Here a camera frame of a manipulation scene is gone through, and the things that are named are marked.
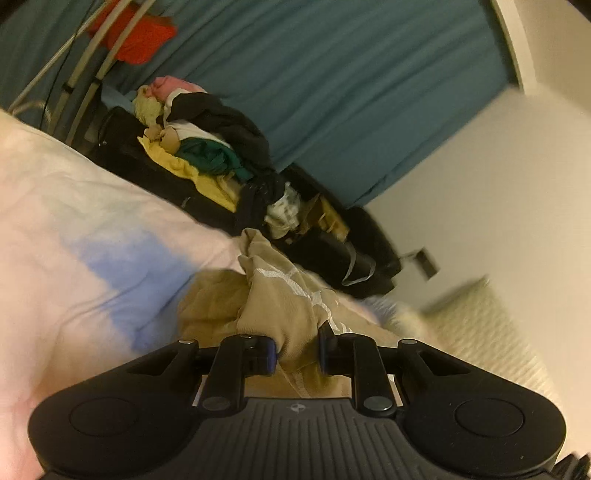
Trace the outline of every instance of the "blue curtain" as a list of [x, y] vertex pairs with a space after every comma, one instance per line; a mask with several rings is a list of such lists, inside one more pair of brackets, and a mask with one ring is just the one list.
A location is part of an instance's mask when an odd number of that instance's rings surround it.
[[[0, 74], [3, 105], [87, 5], [30, 0], [0, 29], [3, 65], [34, 52]], [[198, 83], [259, 125], [279, 170], [302, 166], [345, 205], [380, 194], [515, 76], [484, 0], [162, 0], [153, 13], [172, 16], [178, 36], [108, 82], [122, 93], [167, 74]]]

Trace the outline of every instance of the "pink fabric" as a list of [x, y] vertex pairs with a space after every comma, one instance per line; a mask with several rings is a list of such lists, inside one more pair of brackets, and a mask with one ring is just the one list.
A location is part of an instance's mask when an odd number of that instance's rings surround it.
[[182, 88], [190, 93], [207, 93], [199, 85], [189, 83], [176, 77], [171, 77], [170, 75], [166, 75], [166, 77], [156, 77], [156, 79], [148, 87], [146, 96], [156, 97], [160, 102], [164, 103], [168, 96], [177, 88]]

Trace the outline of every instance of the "green cloth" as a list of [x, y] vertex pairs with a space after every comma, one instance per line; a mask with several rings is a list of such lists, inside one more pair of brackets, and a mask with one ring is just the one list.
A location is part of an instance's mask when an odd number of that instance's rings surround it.
[[232, 171], [239, 181], [250, 180], [253, 176], [242, 166], [240, 157], [236, 155], [234, 150], [215, 140], [197, 137], [186, 138], [181, 141], [181, 146], [175, 155], [187, 160], [203, 173], [222, 175]]

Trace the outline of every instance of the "orange-red garment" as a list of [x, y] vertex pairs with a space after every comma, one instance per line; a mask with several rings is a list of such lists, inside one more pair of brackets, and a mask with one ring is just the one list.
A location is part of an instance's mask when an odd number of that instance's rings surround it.
[[[97, 32], [118, 2], [119, 0], [113, 0], [100, 13], [88, 29], [90, 35], [94, 35]], [[109, 50], [112, 49], [120, 33], [137, 12], [138, 8], [138, 4], [131, 2], [111, 26], [101, 44]], [[129, 37], [123, 42], [115, 58], [126, 63], [131, 63], [132, 65], [146, 63], [154, 56], [164, 42], [170, 40], [176, 34], [177, 27], [173, 25], [170, 17], [155, 17], [146, 14], [131, 31]]]

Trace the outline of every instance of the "tie-dye blanket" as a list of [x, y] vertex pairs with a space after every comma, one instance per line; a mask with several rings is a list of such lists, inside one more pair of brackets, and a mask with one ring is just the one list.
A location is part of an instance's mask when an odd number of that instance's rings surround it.
[[168, 343], [225, 234], [0, 112], [0, 478], [39, 477], [27, 439], [51, 393]]

